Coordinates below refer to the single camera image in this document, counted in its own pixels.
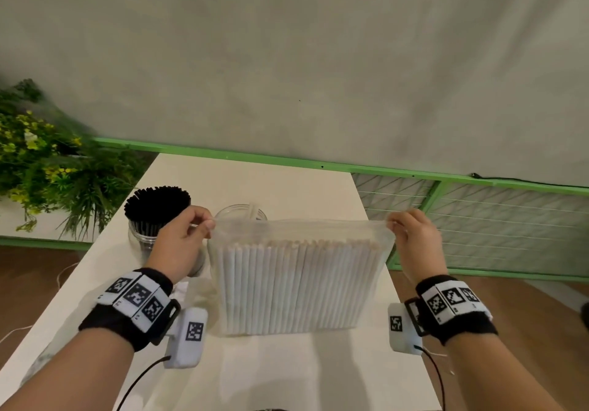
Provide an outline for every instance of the white flower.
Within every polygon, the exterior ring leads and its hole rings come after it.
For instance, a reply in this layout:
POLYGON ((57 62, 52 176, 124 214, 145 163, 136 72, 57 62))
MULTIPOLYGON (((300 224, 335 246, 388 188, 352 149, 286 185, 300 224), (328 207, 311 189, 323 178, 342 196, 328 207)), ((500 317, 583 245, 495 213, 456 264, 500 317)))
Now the white flower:
POLYGON ((39 138, 37 135, 35 135, 34 133, 31 132, 25 132, 25 142, 28 143, 34 143, 37 138, 39 138))

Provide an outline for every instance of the person's left hand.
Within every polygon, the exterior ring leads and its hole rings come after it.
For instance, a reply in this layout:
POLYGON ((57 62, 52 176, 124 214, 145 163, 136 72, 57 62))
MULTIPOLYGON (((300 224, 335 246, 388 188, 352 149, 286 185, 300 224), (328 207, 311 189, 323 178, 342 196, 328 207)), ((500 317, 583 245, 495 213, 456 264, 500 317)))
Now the person's left hand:
POLYGON ((173 284, 188 276, 194 266, 202 239, 215 228, 211 212, 202 206, 188 206, 160 229, 146 267, 165 274, 173 284))

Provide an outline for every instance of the wire mesh panel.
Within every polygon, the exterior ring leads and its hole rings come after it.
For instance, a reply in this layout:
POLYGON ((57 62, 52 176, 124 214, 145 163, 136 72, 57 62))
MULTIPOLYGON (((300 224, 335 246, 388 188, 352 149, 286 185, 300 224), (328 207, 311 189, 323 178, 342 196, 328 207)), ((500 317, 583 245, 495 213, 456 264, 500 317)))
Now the wire mesh panel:
POLYGON ((453 184, 429 210, 448 266, 589 275, 589 198, 453 184))
POLYGON ((433 181, 353 173, 369 220, 384 220, 390 211, 419 207, 433 181))

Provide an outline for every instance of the plastic bag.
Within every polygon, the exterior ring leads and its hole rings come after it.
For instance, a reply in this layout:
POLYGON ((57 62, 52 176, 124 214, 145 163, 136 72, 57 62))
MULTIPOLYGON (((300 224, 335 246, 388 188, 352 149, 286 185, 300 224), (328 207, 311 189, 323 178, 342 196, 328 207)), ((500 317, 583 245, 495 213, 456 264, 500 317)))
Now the plastic bag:
POLYGON ((385 222, 218 220, 209 253, 223 333, 355 327, 394 241, 385 222))

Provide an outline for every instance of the hand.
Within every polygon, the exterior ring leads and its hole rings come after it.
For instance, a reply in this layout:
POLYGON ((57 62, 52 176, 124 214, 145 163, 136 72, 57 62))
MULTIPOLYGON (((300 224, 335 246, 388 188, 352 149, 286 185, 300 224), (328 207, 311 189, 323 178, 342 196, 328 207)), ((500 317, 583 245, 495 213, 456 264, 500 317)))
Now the hand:
POLYGON ((215 228, 211 212, 202 206, 188 206, 160 229, 145 266, 165 274, 173 284, 188 276, 194 266, 202 239, 215 228))
POLYGON ((391 212, 387 227, 395 233, 403 273, 414 287, 431 276, 448 274, 442 235, 422 211, 391 212))

